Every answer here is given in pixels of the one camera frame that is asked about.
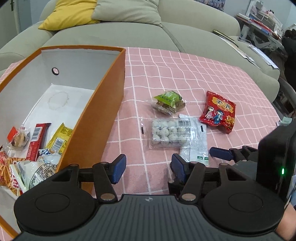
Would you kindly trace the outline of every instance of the orange box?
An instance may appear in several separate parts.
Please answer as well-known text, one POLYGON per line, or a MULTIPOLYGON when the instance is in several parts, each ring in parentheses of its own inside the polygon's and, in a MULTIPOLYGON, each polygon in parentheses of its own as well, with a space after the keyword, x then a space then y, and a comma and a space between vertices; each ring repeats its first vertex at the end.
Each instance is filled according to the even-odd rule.
MULTIPOLYGON (((31 138, 36 123, 49 122, 47 143, 64 122, 73 133, 58 170, 72 163, 92 167, 101 161, 121 105, 124 77, 123 48, 40 48, 0 83, 0 145, 13 126, 30 128, 31 138)), ((16 156, 26 157, 28 146, 16 156)), ((0 225, 13 238, 20 232, 13 212, 16 198, 8 188, 0 187, 0 225)))

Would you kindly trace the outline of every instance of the yellow pillow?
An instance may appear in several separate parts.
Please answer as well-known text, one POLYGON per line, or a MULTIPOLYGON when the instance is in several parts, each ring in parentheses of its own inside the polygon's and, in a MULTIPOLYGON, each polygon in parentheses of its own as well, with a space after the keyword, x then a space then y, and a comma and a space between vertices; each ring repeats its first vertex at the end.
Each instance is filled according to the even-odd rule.
POLYGON ((39 26, 39 29, 62 30, 74 26, 98 23, 91 15, 97 0, 58 0, 51 15, 39 26))

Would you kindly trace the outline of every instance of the yellow snack wrapper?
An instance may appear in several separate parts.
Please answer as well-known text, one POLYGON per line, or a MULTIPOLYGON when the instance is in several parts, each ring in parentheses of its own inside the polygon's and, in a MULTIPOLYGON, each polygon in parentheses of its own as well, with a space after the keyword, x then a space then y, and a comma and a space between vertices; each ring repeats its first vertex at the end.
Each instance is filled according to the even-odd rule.
POLYGON ((60 125, 51 140, 47 143, 46 148, 62 154, 66 148, 68 140, 72 134, 72 129, 65 126, 64 123, 60 125))

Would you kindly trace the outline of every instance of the pink checkered tablecloth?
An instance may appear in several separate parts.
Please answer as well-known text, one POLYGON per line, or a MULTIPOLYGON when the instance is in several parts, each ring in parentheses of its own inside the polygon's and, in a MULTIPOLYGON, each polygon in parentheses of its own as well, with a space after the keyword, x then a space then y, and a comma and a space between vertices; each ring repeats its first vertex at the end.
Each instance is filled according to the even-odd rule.
MULTIPOLYGON (((166 90, 175 90, 189 102, 182 113, 199 117, 207 90, 236 104, 233 131, 226 135, 217 128, 207 129, 208 148, 257 148, 259 141, 276 127, 279 117, 271 103, 239 67, 215 60, 167 50, 126 48, 124 99, 118 111, 102 161, 112 162, 120 153, 127 167, 116 193, 167 194, 169 163, 173 150, 148 150, 141 137, 141 118, 165 117, 145 103, 166 90)), ((21 63, 12 64, 0 82, 21 63)), ((217 167, 220 159, 209 159, 217 167)))

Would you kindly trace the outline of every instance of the person's arm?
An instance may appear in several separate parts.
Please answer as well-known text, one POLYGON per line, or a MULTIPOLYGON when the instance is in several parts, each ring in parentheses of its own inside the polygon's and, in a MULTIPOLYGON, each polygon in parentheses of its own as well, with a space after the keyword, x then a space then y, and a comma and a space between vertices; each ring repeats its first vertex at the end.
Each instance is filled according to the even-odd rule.
POLYGON ((296 211, 291 203, 287 206, 276 233, 285 241, 296 241, 296 211))

